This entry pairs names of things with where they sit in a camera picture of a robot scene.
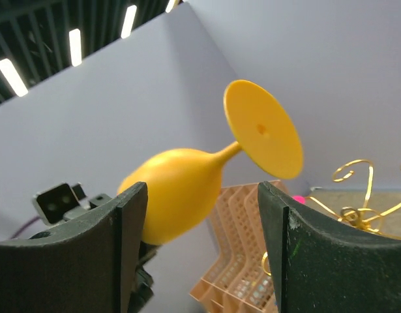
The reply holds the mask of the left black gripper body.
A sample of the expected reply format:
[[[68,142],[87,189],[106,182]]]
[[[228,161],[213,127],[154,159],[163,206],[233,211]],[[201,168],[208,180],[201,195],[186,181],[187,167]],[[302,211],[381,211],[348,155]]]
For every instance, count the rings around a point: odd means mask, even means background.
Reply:
[[[143,266],[156,256],[159,248],[160,246],[149,245],[144,242],[140,243],[139,259],[135,268],[134,281],[128,304],[129,313],[140,312],[154,295],[151,289],[154,280]]]

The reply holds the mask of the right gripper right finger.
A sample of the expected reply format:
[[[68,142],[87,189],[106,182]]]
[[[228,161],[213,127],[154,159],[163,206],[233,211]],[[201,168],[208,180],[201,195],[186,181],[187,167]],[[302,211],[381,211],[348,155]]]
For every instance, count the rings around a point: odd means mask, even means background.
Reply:
[[[279,312],[401,312],[401,241],[356,230],[268,182],[258,205]]]

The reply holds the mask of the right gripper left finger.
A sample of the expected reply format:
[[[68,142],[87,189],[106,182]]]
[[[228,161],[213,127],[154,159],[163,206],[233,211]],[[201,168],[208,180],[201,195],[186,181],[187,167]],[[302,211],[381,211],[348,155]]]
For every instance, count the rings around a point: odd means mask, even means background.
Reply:
[[[0,312],[128,312],[147,207],[136,183],[78,218],[0,242]]]

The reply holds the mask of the pink plastic goblet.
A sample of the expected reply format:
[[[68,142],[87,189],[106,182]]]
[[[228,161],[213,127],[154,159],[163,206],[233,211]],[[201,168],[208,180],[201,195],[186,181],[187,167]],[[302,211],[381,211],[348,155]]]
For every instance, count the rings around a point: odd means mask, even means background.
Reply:
[[[304,196],[294,195],[294,196],[292,196],[292,198],[301,204],[306,203],[306,198]]]

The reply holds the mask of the yellow plastic goblet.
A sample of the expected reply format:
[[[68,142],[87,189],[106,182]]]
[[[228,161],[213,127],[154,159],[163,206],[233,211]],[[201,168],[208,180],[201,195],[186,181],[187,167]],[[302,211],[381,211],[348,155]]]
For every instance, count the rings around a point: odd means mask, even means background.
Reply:
[[[146,160],[118,188],[147,185],[148,202],[141,239],[164,245],[202,222],[214,207],[224,166],[244,151],[264,172],[294,179],[303,168],[303,149],[291,118],[277,99],[248,80],[235,80],[224,91],[226,120],[235,138],[220,151],[177,148]]]

